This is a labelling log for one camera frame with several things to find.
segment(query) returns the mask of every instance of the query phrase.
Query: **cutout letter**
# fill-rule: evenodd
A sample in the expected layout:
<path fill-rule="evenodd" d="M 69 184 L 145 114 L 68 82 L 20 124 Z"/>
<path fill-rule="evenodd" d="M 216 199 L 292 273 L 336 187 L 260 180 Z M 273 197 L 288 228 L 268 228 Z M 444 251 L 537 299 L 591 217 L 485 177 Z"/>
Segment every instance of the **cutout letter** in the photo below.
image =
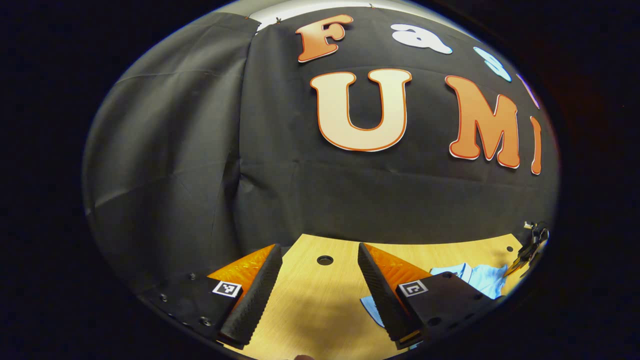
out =
<path fill-rule="evenodd" d="M 536 118 L 531 117 L 531 125 L 533 125 L 533 140 L 535 146 L 533 161 L 531 162 L 531 172 L 534 175 L 540 175 L 540 172 L 542 171 L 542 140 L 540 136 L 540 124 Z"/>
<path fill-rule="evenodd" d="M 493 55 L 491 55 L 490 53 L 487 53 L 486 51 L 480 49 L 479 47 L 474 46 L 474 50 L 478 53 L 478 55 L 483 57 L 484 63 L 489 67 L 489 69 L 492 69 L 494 73 L 498 74 L 498 76 L 505 79 L 506 81 L 511 82 L 511 76 L 509 75 L 507 70 L 504 70 L 504 67 L 498 61 L 498 59 L 493 57 Z"/>
<path fill-rule="evenodd" d="M 453 53 L 453 50 L 446 46 L 442 40 L 440 40 L 438 35 L 430 32 L 429 30 L 405 24 L 393 24 L 391 25 L 391 28 L 393 30 L 397 30 L 391 36 L 393 36 L 396 41 L 404 45 L 421 48 L 430 47 L 443 54 Z"/>
<path fill-rule="evenodd" d="M 370 71 L 369 79 L 380 86 L 382 119 L 372 129 L 355 127 L 349 119 L 349 85 L 356 81 L 350 72 L 332 72 L 311 79 L 318 96 L 318 126 L 327 141 L 352 151 L 380 151 L 400 141 L 406 129 L 404 84 L 411 73 L 399 69 Z"/>
<path fill-rule="evenodd" d="M 306 63 L 338 51 L 338 45 L 327 43 L 326 38 L 342 40 L 344 28 L 340 24 L 349 24 L 350 22 L 353 22 L 353 18 L 349 15 L 338 15 L 312 22 L 296 30 L 296 34 L 302 36 L 302 54 L 298 56 L 298 61 Z"/>
<path fill-rule="evenodd" d="M 476 145 L 477 128 L 480 131 L 484 157 L 487 160 L 493 159 L 502 139 L 498 163 L 505 167 L 518 168 L 520 156 L 516 104 L 508 97 L 498 95 L 495 111 L 491 113 L 489 104 L 473 81 L 459 76 L 447 76 L 445 82 L 456 91 L 460 109 L 458 139 L 449 146 L 451 155 L 469 160 L 478 158 L 480 147 Z"/>
<path fill-rule="evenodd" d="M 520 79 L 520 81 L 522 81 L 522 84 L 524 85 L 525 89 L 527 89 L 527 92 L 529 93 L 529 96 L 531 97 L 531 100 L 533 100 L 533 103 L 536 105 L 538 110 L 540 110 L 540 105 L 536 101 L 536 98 L 533 96 L 533 93 L 531 92 L 531 89 L 529 88 L 529 85 L 527 85 L 527 83 L 524 81 L 522 76 L 520 76 L 519 74 L 516 74 L 516 76 L 518 77 L 518 79 Z"/>

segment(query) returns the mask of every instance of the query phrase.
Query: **letter m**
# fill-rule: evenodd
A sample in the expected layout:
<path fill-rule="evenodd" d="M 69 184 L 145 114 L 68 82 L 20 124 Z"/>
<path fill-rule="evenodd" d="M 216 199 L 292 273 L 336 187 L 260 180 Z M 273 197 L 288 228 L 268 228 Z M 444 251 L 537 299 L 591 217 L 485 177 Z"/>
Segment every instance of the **letter m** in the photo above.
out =
<path fill-rule="evenodd" d="M 498 95 L 495 110 L 492 112 L 488 102 L 477 85 L 459 76 L 447 76 L 447 85 L 456 91 L 460 123 L 458 139 L 449 145 L 449 152 L 456 158 L 475 160 L 480 156 L 480 147 L 476 144 L 476 129 L 484 149 L 484 157 L 493 159 L 498 151 L 498 163 L 509 168 L 520 166 L 518 154 L 518 109 L 511 99 Z"/>

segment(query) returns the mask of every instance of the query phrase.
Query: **black fabric backdrop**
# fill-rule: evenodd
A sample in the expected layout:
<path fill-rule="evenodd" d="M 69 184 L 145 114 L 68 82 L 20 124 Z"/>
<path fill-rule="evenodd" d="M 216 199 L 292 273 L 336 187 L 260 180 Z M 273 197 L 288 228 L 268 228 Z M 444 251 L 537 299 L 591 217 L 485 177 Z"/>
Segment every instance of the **black fabric backdrop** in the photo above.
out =
<path fill-rule="evenodd" d="M 354 21 L 339 50 L 298 63 L 295 31 L 343 13 Z M 392 24 L 430 30 L 453 53 L 401 44 Z M 524 220 L 553 221 L 560 176 L 553 130 L 497 51 L 437 22 L 377 8 L 306 13 L 255 34 L 258 25 L 227 13 L 194 21 L 140 58 L 96 116 L 84 159 L 86 211 L 101 251 L 135 291 L 213 271 L 272 243 L 290 246 L 302 233 L 447 243 L 514 233 Z M 500 60 L 512 82 L 474 46 Z M 380 152 L 327 142 L 309 81 L 354 73 L 351 119 L 374 127 L 380 90 L 367 73 L 390 67 L 413 76 L 403 139 Z M 515 102 L 518 169 L 495 157 L 449 154 L 458 103 L 447 75 L 475 82 L 492 109 L 498 94 Z M 542 127 L 539 176 L 530 169 L 531 115 Z"/>

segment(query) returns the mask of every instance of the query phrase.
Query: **hole in table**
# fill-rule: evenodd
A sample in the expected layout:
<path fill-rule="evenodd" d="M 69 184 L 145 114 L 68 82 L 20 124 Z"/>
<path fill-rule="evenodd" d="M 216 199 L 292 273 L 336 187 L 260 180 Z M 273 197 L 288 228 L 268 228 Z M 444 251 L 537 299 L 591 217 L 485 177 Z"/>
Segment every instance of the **hole in table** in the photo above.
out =
<path fill-rule="evenodd" d="M 333 258 L 329 255 L 322 255 L 318 257 L 317 262 L 320 265 L 331 265 L 331 263 L 333 263 Z"/>
<path fill-rule="evenodd" d="M 429 321 L 427 321 L 427 325 L 429 326 L 436 326 L 438 325 L 440 322 L 442 321 L 441 318 L 430 318 Z"/>

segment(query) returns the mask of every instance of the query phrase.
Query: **wooden table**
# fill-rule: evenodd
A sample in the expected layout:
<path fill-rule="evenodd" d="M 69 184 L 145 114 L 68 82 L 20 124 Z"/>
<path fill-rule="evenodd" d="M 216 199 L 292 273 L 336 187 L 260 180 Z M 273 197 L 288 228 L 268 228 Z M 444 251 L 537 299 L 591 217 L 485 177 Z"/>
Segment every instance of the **wooden table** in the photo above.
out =
<path fill-rule="evenodd" d="M 510 265 L 521 247 L 510 234 L 463 243 L 371 245 L 427 271 L 464 262 L 470 266 Z M 322 255 L 331 256 L 333 263 L 318 264 L 316 259 Z M 357 242 L 300 236 L 283 257 L 251 343 L 243 350 L 229 348 L 260 360 L 291 360 L 298 354 L 315 360 L 378 360 L 406 351 L 396 350 L 387 332 L 360 303 L 370 293 L 357 255 Z M 517 285 L 526 269 L 508 277 L 503 295 Z"/>

